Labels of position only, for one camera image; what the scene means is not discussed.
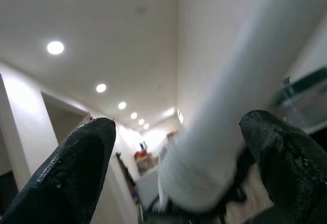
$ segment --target ceiling light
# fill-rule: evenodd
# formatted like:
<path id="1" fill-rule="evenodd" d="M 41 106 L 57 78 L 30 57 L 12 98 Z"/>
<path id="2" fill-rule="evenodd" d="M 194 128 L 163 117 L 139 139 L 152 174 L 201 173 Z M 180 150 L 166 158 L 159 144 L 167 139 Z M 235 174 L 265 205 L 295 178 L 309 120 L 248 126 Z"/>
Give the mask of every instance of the ceiling light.
<path id="1" fill-rule="evenodd" d="M 107 89 L 107 86 L 105 85 L 105 84 L 99 84 L 98 86 L 97 86 L 97 88 L 96 88 L 96 90 L 97 90 L 97 92 L 98 93 L 102 93 L 102 92 L 104 92 L 105 90 Z"/>
<path id="2" fill-rule="evenodd" d="M 120 110 L 125 109 L 125 107 L 126 107 L 126 102 L 121 102 L 121 103 L 118 104 L 118 108 L 119 108 Z"/>
<path id="3" fill-rule="evenodd" d="M 131 119 L 135 119 L 135 118 L 137 118 L 137 113 L 132 113 L 131 114 Z"/>
<path id="4" fill-rule="evenodd" d="M 164 116 L 164 117 L 169 117 L 169 116 L 173 115 L 174 113 L 175 113 L 175 109 L 172 107 L 172 108 L 166 110 L 166 111 L 163 113 L 163 116 Z"/>
<path id="5" fill-rule="evenodd" d="M 64 46 L 59 41 L 52 41 L 48 44 L 46 49 L 51 54 L 61 54 L 64 50 Z"/>

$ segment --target white ceiling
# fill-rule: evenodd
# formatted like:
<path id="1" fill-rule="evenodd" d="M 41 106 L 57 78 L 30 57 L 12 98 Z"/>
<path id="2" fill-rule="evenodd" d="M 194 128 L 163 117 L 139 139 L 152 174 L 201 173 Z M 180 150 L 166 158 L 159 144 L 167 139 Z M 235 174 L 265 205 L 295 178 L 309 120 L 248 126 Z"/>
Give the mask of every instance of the white ceiling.
<path id="1" fill-rule="evenodd" d="M 151 125 L 175 106 L 177 0 L 0 0 L 0 12 L 1 61 L 137 130 L 132 112 Z"/>

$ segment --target white pipe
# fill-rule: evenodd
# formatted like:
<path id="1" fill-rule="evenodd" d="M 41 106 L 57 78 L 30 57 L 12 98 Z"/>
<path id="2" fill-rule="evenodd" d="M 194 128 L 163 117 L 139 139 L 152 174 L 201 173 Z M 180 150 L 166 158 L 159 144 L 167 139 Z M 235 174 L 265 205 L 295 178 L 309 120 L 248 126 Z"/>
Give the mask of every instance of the white pipe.
<path id="1" fill-rule="evenodd" d="M 327 0 L 261 0 L 195 119 L 159 167 L 163 191 L 194 212 L 230 184 L 242 145 L 241 117 L 264 108 L 327 9 Z"/>

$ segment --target wall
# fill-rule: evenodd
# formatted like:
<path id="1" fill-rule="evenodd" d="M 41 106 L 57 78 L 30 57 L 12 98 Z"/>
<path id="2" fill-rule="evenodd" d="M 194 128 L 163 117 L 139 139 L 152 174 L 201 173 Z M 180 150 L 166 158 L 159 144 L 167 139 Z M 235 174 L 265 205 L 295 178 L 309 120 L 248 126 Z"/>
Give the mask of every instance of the wall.
<path id="1" fill-rule="evenodd" d="M 177 109 L 187 126 L 256 0 L 178 0 Z"/>
<path id="2" fill-rule="evenodd" d="M 125 177 L 121 171 L 118 158 L 114 155 L 109 164 L 109 172 L 107 173 L 108 182 L 111 189 L 115 193 L 118 206 L 122 212 L 122 218 L 127 224 L 137 224 L 137 207 L 131 198 Z"/>
<path id="3" fill-rule="evenodd" d="M 177 115 L 174 114 L 154 127 L 151 127 L 149 130 L 144 130 L 142 136 L 148 145 L 148 152 L 153 153 L 154 156 L 158 156 L 166 144 L 166 135 L 173 131 L 178 131 L 181 128 L 182 126 Z"/>
<path id="4" fill-rule="evenodd" d="M 69 96 L 56 92 L 3 63 L 0 63 L 0 74 L 0 127 L 17 187 L 21 190 L 32 173 L 58 146 L 41 92 L 76 109 L 90 111 L 95 118 L 103 117 L 103 114 L 95 109 L 88 109 Z M 135 152 L 132 153 L 131 149 L 125 150 L 129 145 L 124 140 L 118 140 L 115 147 L 117 146 L 125 152 L 126 157 L 133 157 Z M 134 216 L 135 213 L 122 210 L 121 204 L 118 204 L 119 201 L 125 201 L 119 198 L 124 191 L 124 187 L 114 188 L 111 180 L 106 179 L 92 223 L 103 223 L 103 220 L 108 223 L 123 223 L 123 215 Z M 109 193 L 114 198 L 108 198 L 106 195 Z"/>
<path id="5" fill-rule="evenodd" d="M 139 133 L 125 128 L 121 124 L 116 125 L 116 131 L 116 142 L 113 147 L 112 156 L 117 152 L 121 153 L 122 161 L 128 168 L 131 177 L 136 181 L 140 175 L 134 160 L 134 154 L 141 150 L 139 144 L 143 142 L 143 138 Z"/>
<path id="6" fill-rule="evenodd" d="M 299 60 L 290 70 L 291 81 L 296 81 L 323 66 L 327 66 L 327 17 L 313 35 L 308 45 L 304 48 Z"/>
<path id="7" fill-rule="evenodd" d="M 11 170 L 12 168 L 9 161 L 9 156 L 7 153 L 2 132 L 0 130 L 0 175 L 3 175 Z"/>
<path id="8" fill-rule="evenodd" d="M 51 124 L 55 131 L 58 142 L 61 143 L 64 141 L 70 132 L 78 127 L 82 120 L 82 116 L 75 115 L 73 113 L 65 113 L 60 118 L 52 120 Z"/>

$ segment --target doorway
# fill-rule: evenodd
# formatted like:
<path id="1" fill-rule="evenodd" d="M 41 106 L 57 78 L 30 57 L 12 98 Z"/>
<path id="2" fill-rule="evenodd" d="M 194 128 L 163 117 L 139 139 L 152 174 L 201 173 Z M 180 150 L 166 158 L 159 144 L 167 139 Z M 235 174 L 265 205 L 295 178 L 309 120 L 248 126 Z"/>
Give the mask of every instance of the doorway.
<path id="1" fill-rule="evenodd" d="M 62 143 L 78 126 L 89 121 L 89 113 L 42 93 L 58 143 Z"/>

